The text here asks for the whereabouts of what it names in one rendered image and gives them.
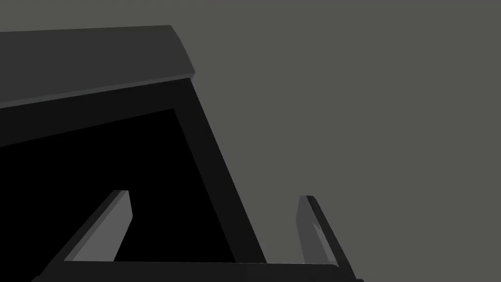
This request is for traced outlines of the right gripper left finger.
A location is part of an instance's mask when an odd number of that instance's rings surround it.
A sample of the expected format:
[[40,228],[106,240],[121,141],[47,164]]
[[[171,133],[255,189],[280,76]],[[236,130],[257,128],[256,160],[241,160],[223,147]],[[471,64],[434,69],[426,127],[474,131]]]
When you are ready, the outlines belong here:
[[120,190],[64,260],[114,261],[132,219],[129,192]]

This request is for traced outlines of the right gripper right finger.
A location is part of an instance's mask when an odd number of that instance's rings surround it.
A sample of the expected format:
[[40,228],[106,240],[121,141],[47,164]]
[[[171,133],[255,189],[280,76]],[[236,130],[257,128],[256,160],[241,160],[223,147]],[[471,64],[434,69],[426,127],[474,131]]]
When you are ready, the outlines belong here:
[[315,197],[299,197],[296,227],[305,263],[350,268],[350,263]]

